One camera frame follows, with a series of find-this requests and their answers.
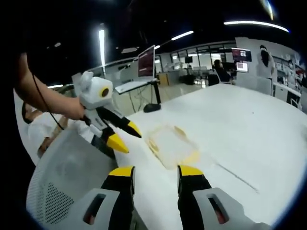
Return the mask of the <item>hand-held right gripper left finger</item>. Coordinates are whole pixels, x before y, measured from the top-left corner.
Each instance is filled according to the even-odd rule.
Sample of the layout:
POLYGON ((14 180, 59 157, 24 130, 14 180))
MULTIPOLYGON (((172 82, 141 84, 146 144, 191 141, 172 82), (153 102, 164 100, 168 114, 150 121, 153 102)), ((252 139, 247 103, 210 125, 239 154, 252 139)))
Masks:
POLYGON ((129 230, 134 211, 134 171, 134 166, 111 171, 100 188, 71 206, 64 229, 129 230))

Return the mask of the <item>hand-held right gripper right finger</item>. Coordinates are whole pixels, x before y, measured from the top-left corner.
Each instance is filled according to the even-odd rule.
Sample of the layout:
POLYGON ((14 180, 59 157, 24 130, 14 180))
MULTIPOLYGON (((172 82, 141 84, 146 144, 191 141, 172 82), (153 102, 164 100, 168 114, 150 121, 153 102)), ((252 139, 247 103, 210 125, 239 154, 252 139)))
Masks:
POLYGON ((178 202, 184 230, 270 230, 248 218, 243 206, 220 188, 211 187, 203 172, 179 165, 178 202))

